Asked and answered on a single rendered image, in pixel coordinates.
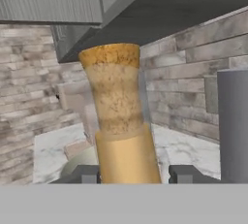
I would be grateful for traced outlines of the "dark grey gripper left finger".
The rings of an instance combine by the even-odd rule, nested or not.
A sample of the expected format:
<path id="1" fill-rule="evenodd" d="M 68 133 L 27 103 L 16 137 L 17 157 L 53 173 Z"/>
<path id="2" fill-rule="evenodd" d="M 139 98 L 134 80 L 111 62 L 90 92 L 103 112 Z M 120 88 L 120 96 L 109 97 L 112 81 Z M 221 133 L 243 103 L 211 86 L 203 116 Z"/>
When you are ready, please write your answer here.
<path id="1" fill-rule="evenodd" d="M 68 176 L 63 176 L 53 184 L 97 184 L 100 182 L 100 170 L 98 165 L 78 165 Z"/>

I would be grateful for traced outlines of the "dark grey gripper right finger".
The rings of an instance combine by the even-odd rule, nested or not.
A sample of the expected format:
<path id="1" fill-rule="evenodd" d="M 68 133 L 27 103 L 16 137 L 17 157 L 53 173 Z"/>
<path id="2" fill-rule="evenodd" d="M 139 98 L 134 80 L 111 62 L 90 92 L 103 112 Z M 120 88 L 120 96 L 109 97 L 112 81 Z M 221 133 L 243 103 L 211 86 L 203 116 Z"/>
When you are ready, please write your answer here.
<path id="1" fill-rule="evenodd" d="M 169 165 L 169 183 L 220 183 L 219 179 L 205 176 L 193 165 Z"/>

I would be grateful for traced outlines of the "tan shaker with cork top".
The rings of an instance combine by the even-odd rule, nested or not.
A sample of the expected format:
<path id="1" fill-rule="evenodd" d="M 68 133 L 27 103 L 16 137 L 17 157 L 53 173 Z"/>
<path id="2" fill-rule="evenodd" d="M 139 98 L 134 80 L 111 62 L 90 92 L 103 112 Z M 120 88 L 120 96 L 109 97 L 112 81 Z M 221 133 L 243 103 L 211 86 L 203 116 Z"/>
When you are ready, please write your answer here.
<path id="1" fill-rule="evenodd" d="M 95 134 L 103 183 L 161 181 L 149 123 L 141 105 L 140 47 L 108 44 L 78 55 L 99 122 Z"/>

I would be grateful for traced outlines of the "pale brown block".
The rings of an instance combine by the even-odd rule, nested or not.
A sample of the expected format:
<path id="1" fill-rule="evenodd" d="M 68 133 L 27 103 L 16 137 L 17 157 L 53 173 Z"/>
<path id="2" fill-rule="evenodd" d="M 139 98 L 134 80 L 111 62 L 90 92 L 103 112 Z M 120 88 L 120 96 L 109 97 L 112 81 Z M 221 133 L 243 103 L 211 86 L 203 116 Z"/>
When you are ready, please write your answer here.
<path id="1" fill-rule="evenodd" d="M 64 152 L 68 160 L 71 160 L 73 157 L 81 154 L 84 150 L 88 148 L 93 148 L 94 145 L 88 141 L 80 141 L 72 144 L 67 144 L 64 146 Z"/>

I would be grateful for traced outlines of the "grey tall appliance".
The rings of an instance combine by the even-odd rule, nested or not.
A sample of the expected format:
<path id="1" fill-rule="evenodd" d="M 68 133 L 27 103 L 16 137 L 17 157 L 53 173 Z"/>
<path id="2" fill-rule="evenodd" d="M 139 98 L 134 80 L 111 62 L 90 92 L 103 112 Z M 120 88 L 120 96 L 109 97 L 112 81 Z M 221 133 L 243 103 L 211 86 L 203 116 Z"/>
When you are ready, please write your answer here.
<path id="1" fill-rule="evenodd" d="M 248 69 L 217 73 L 221 179 L 248 183 Z"/>

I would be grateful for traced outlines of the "beige box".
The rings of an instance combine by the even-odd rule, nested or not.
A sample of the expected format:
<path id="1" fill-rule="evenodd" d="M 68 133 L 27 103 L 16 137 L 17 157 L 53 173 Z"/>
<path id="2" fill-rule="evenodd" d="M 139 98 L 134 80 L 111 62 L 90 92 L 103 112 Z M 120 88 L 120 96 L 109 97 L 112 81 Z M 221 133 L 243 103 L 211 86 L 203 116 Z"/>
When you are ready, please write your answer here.
<path id="1" fill-rule="evenodd" d="M 85 108 L 93 103 L 87 80 L 59 83 L 56 89 L 63 110 L 83 113 Z"/>

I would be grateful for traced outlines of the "grey wall plate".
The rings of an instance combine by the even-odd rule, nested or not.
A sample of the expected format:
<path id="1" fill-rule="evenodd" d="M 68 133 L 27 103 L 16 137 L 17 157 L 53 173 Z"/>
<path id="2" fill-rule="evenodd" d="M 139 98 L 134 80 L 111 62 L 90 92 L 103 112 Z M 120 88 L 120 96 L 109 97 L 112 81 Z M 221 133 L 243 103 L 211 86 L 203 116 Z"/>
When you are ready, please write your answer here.
<path id="1" fill-rule="evenodd" d="M 218 113 L 218 86 L 216 76 L 204 78 L 205 107 L 209 113 Z"/>

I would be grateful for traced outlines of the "dark grey wall cabinet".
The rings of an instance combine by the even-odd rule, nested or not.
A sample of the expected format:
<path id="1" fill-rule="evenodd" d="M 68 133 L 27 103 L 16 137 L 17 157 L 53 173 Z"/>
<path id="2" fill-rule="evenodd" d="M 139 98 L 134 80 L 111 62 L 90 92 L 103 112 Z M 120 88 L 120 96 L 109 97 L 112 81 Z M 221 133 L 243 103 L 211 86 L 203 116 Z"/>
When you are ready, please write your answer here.
<path id="1" fill-rule="evenodd" d="M 51 28 L 57 62 L 77 62 L 86 48 L 115 43 L 140 46 L 248 6 L 248 0 L 102 0 L 100 25 Z"/>

